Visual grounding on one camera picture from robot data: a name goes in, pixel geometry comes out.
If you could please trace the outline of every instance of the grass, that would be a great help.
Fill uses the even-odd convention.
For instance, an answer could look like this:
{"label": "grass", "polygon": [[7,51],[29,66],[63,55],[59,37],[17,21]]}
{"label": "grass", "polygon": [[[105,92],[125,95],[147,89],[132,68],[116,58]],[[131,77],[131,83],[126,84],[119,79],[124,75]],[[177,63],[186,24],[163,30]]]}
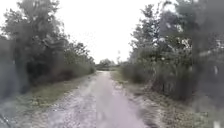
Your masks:
{"label": "grass", "polygon": [[29,93],[16,97],[16,100],[23,106],[31,108],[47,108],[66,93],[76,89],[80,82],[85,80],[85,76],[69,81],[41,85],[33,88]]}
{"label": "grass", "polygon": [[90,77],[91,75],[35,87],[27,94],[7,99],[1,104],[0,113],[7,119],[13,120],[26,115],[32,116],[35,112],[45,111],[55,101],[78,88],[81,82],[90,79]]}
{"label": "grass", "polygon": [[164,111],[162,121],[166,128],[211,128],[213,125],[208,114],[196,113],[192,107],[184,103],[169,99],[150,89],[144,89],[144,85],[127,82],[118,71],[111,72],[111,76],[129,91],[137,94],[136,96],[144,96],[158,104]]}

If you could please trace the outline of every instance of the green grass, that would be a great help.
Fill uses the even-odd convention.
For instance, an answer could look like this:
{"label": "green grass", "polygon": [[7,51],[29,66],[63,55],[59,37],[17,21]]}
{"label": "green grass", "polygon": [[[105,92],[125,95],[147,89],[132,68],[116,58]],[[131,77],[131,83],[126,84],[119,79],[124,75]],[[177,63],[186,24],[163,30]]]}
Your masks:
{"label": "green grass", "polygon": [[150,89],[143,89],[141,88],[142,85],[127,82],[118,71],[111,72],[111,76],[130,92],[137,94],[136,96],[144,96],[163,108],[164,113],[162,121],[166,128],[212,127],[212,120],[208,117],[207,114],[196,113],[193,108],[187,106],[184,103],[174,101],[164,95],[153,92]]}

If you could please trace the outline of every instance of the sandy ground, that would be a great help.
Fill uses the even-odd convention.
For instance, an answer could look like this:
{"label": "sandy ground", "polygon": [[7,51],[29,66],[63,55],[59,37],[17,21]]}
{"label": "sandy ground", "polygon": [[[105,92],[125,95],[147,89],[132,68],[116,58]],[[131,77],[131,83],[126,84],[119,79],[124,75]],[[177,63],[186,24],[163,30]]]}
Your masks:
{"label": "sandy ground", "polygon": [[[12,111],[6,108],[0,111]],[[83,81],[78,89],[71,90],[49,108],[14,115],[10,122],[13,128],[147,128],[139,116],[138,105],[128,100],[109,72],[99,72]]]}

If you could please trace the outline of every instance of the foliage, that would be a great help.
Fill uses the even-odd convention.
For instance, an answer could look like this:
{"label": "foliage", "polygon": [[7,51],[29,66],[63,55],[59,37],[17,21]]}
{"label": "foliage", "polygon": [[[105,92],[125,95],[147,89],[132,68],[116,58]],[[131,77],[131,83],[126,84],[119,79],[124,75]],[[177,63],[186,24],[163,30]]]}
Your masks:
{"label": "foliage", "polygon": [[55,17],[58,1],[23,0],[5,13],[3,35],[11,43],[21,91],[94,72],[93,58],[82,43],[70,42]]}
{"label": "foliage", "polygon": [[[174,99],[188,99],[206,76],[217,75],[213,67],[219,65],[214,58],[222,57],[223,14],[216,4],[222,2],[179,0],[146,6],[145,18],[132,34],[133,51],[123,74],[136,82],[150,80],[153,90]],[[168,5],[176,10],[167,10]]]}
{"label": "foliage", "polygon": [[109,59],[101,60],[98,65],[96,65],[98,70],[109,71],[110,68],[115,66],[115,63]]}

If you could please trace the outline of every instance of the sky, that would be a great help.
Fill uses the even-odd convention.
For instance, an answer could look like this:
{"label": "sky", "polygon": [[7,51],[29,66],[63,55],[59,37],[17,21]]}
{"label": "sky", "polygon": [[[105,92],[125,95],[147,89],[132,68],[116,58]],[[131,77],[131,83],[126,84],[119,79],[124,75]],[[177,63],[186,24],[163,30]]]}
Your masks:
{"label": "sky", "polygon": [[[16,0],[0,4],[0,22],[6,9],[16,8]],[[122,61],[129,57],[131,33],[142,17],[141,9],[157,0],[60,0],[56,16],[66,34],[84,43],[98,63],[102,59]]]}

